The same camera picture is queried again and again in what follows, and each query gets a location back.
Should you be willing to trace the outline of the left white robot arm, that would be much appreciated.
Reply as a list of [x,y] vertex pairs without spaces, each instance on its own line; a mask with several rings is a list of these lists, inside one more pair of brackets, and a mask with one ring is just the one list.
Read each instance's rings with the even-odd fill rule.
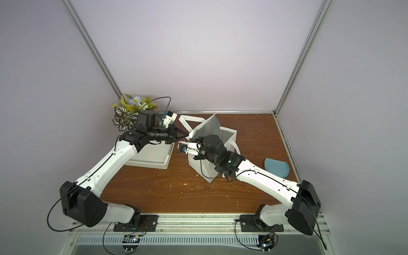
[[146,110],[135,124],[118,136],[114,148],[90,171],[75,182],[66,181],[59,189],[62,212],[86,227],[103,222],[127,225],[136,230],[141,225],[140,210],[133,206],[107,203],[101,194],[125,163],[155,141],[172,144],[188,136],[174,124],[177,114]]

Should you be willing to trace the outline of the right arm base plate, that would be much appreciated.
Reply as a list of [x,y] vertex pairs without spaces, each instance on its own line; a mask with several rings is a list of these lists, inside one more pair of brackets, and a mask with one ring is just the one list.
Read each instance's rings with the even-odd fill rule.
[[255,215],[240,215],[237,219],[237,223],[240,226],[241,232],[284,232],[282,224],[275,224],[269,226],[262,222]]

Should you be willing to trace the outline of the white insulated delivery bag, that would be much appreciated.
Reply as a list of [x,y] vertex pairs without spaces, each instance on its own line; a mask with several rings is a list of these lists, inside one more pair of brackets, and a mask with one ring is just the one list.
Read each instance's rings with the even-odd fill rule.
[[218,176],[235,177],[244,161],[236,143],[237,131],[221,126],[215,114],[207,119],[181,115],[179,121],[189,134],[187,142],[179,142],[177,152],[188,155],[189,166],[208,183]]

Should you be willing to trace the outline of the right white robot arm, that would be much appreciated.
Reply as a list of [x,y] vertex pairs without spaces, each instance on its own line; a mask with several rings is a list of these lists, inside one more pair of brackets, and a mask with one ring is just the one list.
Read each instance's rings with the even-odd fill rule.
[[217,135],[192,140],[199,158],[206,159],[215,171],[232,181],[250,184],[277,199],[285,208],[289,224],[305,235],[313,235],[322,203],[312,183],[278,177],[253,164],[244,156],[227,150]]

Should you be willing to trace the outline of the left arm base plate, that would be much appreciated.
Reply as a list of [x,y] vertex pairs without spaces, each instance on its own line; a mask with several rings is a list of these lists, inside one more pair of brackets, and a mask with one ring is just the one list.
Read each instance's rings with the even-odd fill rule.
[[155,232],[158,215],[137,214],[129,223],[115,223],[114,232]]

